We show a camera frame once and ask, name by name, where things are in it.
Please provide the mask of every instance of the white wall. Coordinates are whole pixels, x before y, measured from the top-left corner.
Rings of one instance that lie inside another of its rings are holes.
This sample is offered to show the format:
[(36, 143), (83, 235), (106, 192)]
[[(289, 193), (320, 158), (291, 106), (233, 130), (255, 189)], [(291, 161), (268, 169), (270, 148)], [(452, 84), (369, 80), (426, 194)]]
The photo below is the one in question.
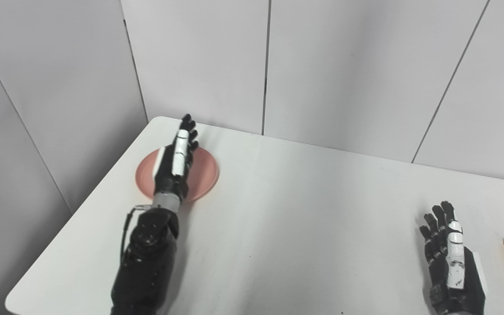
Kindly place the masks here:
[(0, 84), (0, 315), (8, 314), (7, 293), (69, 217)]
[(273, 0), (265, 134), (411, 161), (485, 0)]
[(262, 132), (268, 0), (122, 0), (149, 119)]
[(0, 79), (71, 210), (146, 125), (118, 0), (0, 0)]
[(504, 1), (491, 1), (416, 163), (504, 178)]

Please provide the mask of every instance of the cable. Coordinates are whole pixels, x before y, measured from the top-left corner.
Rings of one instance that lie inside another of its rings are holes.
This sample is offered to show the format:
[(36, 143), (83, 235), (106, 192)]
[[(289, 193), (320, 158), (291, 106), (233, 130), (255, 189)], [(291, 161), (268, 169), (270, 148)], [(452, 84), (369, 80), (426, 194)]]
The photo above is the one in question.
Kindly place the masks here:
[(122, 263), (122, 258), (124, 257), (124, 247), (126, 245), (126, 234), (128, 233), (128, 227), (130, 227), (130, 222), (132, 221), (133, 213), (136, 210), (146, 211), (151, 208), (150, 205), (138, 205), (131, 209), (131, 211), (126, 215), (126, 221), (124, 222), (124, 232), (122, 233), (122, 243), (120, 244), (120, 263)]

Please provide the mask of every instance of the white table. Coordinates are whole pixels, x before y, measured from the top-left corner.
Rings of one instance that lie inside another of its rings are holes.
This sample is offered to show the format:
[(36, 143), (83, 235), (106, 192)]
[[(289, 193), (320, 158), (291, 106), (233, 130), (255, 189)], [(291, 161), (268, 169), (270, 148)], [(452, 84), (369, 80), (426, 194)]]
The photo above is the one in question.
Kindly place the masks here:
[[(149, 202), (134, 184), (135, 169), (172, 141), (178, 123), (150, 122), (9, 293), (8, 310), (109, 314), (126, 212)], [(180, 210), (168, 314), (429, 314), (418, 226), (445, 199), (482, 258), (486, 314), (504, 314), (504, 181), (197, 129), (220, 178)]]

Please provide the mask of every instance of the panel seam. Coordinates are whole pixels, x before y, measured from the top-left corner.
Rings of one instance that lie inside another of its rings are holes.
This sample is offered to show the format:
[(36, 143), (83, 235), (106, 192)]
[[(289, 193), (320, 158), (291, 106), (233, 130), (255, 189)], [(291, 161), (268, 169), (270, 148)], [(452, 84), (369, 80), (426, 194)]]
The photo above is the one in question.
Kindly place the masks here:
[(458, 60), (458, 63), (456, 64), (456, 67), (454, 68), (454, 72), (452, 72), (452, 76), (450, 77), (450, 80), (448, 80), (448, 84), (446, 84), (446, 89), (444, 90), (444, 92), (441, 96), (441, 99), (438, 101), (437, 108), (434, 110), (433, 116), (431, 117), (429, 124), (427, 126), (427, 129), (425, 130), (425, 133), (423, 134), (423, 137), (421, 138), (420, 144), (417, 146), (416, 153), (414, 154), (411, 163), (415, 162), (417, 154), (420, 152), (421, 145), (423, 145), (425, 138), (427, 137), (427, 134), (428, 134), (429, 130), (431, 129), (431, 125), (433, 124), (434, 119), (437, 116), (438, 110), (440, 109), (440, 107), (442, 105), (442, 101), (445, 99), (446, 93), (448, 92), (448, 88), (450, 88), (450, 84), (452, 83), (452, 80), (454, 80), (454, 76), (456, 75), (456, 72), (458, 71), (458, 67), (460, 66), (460, 63), (462, 62), (464, 55), (466, 55), (466, 51), (468, 50), (468, 47), (470, 46), (470, 42), (472, 41), (472, 38), (474, 38), (474, 34), (476, 33), (476, 30), (478, 29), (480, 22), (482, 21), (483, 15), (486, 12), (488, 4), (490, 4), (490, 0), (487, 0), (486, 5), (483, 7), (482, 13), (480, 14), (480, 16), (478, 18), (478, 22), (474, 26), (474, 29), (472, 30), (472, 34), (470, 34), (470, 38), (468, 39), (468, 42), (466, 43), (466, 46), (464, 47), (464, 50), (462, 51), (462, 55), (460, 56), (460, 59)]
[(22, 124), (22, 127), (24, 128), (24, 130), (26, 131), (26, 134), (28, 135), (28, 137), (30, 138), (30, 141), (32, 142), (32, 145), (34, 145), (34, 149), (36, 150), (36, 153), (38, 154), (38, 156), (40, 156), (40, 160), (42, 161), (42, 164), (44, 165), (44, 167), (46, 168), (46, 171), (48, 172), (48, 174), (50, 175), (50, 178), (52, 178), (52, 182), (54, 183), (54, 186), (56, 186), (56, 189), (58, 189), (58, 192), (59, 192), (59, 195), (62, 196), (62, 200), (64, 201), (64, 203), (66, 204), (67, 208), (70, 210), (70, 213), (73, 214), (73, 210), (71, 209), (71, 206), (68, 204), (66, 198), (63, 196), (63, 193), (62, 191), (60, 190), (60, 187), (58, 186), (58, 183), (56, 182), (56, 179), (54, 178), (54, 176), (52, 175), (52, 172), (50, 172), (50, 169), (48, 168), (48, 164), (46, 164), (46, 161), (44, 161), (44, 158), (42, 157), (42, 154), (40, 153), (40, 150), (38, 149), (38, 146), (36, 146), (36, 143), (34, 142), (34, 139), (32, 138), (32, 135), (30, 135), (30, 132), (28, 131), (28, 129), (26, 128), (26, 124), (25, 122), (22, 120), (22, 117), (21, 115), (18, 113), (18, 110), (16, 108), (16, 106), (14, 105), (13, 101), (11, 100), (11, 97), (9, 96), (9, 93), (7, 92), (1, 78), (0, 78), (0, 86), (1, 88), (3, 89), (7, 99), (9, 100), (10, 102), (10, 105), (12, 106), (14, 112), (17, 114), (17, 117), (18, 117), (18, 120), (20, 120), (21, 124)]
[[(124, 10), (121, 5), (120, 5), (120, 10), (122, 10), (122, 14), (124, 14)], [(141, 104), (143, 106), (143, 113), (145, 114), (145, 120), (147, 121), (147, 124), (149, 124), (149, 116), (147, 115), (147, 108), (145, 106), (144, 94), (141, 90), (140, 75), (137, 72), (136, 58), (133, 55), (132, 41), (130, 40), (130, 34), (128, 33), (128, 24), (127, 24), (125, 18), (124, 18), (124, 28), (126, 29), (126, 37), (128, 38), (129, 53), (132, 55), (133, 69), (136, 72), (137, 88), (140, 90), (140, 97), (141, 97)]]
[(272, 0), (268, 0), (268, 30), (266, 32), (266, 69), (264, 73), (264, 102), (262, 104), (262, 136), (266, 129), (266, 94), (268, 92), (268, 60), (270, 59), (270, 26), (272, 21)]

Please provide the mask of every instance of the robotic arm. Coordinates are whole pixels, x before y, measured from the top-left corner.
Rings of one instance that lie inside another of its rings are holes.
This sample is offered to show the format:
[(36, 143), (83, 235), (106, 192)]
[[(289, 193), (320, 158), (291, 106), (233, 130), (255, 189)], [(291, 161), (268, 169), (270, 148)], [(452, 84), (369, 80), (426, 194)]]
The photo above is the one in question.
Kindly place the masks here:
[[(136, 206), (126, 218), (120, 268), (112, 287), (112, 315), (154, 315), (166, 299), (176, 254), (178, 209), (188, 195), (198, 132), (189, 114), (182, 119), (171, 145), (159, 150), (154, 164), (154, 199), (150, 206)], [(126, 230), (134, 211), (143, 210), (124, 251)]]
[(431, 304), (438, 315), (483, 315), (486, 295), (454, 207), (443, 201), (433, 213), (424, 215), (429, 226), (420, 227), (432, 282)]

